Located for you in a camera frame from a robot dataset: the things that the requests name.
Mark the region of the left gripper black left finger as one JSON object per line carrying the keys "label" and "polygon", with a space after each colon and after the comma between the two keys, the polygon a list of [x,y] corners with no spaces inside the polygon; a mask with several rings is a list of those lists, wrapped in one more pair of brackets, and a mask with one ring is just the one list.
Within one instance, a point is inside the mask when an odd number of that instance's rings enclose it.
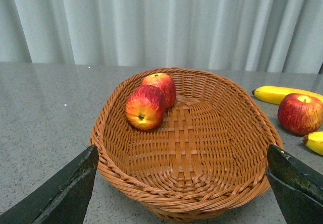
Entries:
{"label": "left gripper black left finger", "polygon": [[1,214],[1,223],[83,223],[97,165],[98,150],[92,145]]}

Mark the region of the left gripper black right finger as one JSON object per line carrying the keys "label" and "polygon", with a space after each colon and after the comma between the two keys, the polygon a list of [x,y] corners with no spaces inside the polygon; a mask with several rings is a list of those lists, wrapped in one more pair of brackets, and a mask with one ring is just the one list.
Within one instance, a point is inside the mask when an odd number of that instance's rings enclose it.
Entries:
{"label": "left gripper black right finger", "polygon": [[286,223],[322,223],[322,174],[271,144],[266,175]]}

